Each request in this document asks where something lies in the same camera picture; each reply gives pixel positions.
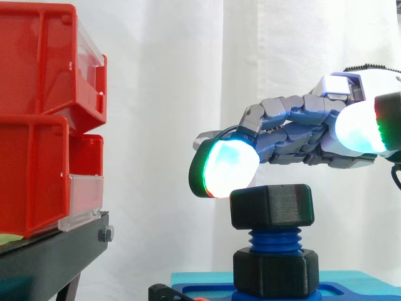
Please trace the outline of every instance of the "green led light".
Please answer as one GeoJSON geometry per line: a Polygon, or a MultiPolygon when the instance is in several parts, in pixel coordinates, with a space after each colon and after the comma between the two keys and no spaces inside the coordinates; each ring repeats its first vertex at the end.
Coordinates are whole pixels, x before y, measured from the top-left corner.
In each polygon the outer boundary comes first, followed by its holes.
{"type": "Polygon", "coordinates": [[[335,131],[337,139],[347,149],[370,154],[386,150],[376,122],[374,106],[374,102],[358,102],[340,112],[335,131]]]}
{"type": "Polygon", "coordinates": [[[203,185],[213,198],[228,197],[251,183],[259,165],[255,149],[241,140],[219,140],[211,149],[203,170],[203,185]]]}

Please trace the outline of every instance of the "black metal shelf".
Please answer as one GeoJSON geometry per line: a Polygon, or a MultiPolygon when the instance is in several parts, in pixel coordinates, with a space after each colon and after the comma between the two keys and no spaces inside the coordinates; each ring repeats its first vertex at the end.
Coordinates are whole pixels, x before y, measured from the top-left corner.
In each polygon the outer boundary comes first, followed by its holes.
{"type": "Polygon", "coordinates": [[[108,212],[70,232],[54,230],[0,246],[0,300],[75,299],[79,276],[107,249],[108,212]]]}

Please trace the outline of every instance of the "black hexagonal nut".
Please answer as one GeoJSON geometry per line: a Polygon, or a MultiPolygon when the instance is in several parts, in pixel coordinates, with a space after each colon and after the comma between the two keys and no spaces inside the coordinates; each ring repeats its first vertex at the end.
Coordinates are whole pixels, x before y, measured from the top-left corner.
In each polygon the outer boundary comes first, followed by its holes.
{"type": "Polygon", "coordinates": [[[234,254],[234,285],[259,298],[306,298],[319,286],[318,255],[270,255],[244,248],[234,254]]]}
{"type": "Polygon", "coordinates": [[[235,229],[310,226],[315,221],[308,185],[267,185],[238,189],[230,195],[235,229]]]}

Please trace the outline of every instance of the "black bolt head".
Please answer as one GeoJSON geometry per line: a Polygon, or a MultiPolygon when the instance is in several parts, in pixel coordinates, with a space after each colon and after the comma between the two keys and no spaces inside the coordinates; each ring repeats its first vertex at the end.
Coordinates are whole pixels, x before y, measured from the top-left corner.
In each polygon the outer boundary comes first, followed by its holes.
{"type": "Polygon", "coordinates": [[[235,229],[273,229],[310,226],[315,221],[308,185],[267,185],[235,190],[230,195],[235,229]]]}

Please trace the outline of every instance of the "robotic hand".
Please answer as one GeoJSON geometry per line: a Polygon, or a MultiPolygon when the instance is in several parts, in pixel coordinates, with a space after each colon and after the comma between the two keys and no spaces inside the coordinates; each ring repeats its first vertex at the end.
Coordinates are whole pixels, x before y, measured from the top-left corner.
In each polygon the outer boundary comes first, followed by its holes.
{"type": "Polygon", "coordinates": [[[401,72],[351,67],[324,76],[306,95],[267,98],[240,123],[200,134],[189,171],[192,192],[224,198],[251,182],[259,163],[355,168],[378,155],[401,163],[401,72]]]}

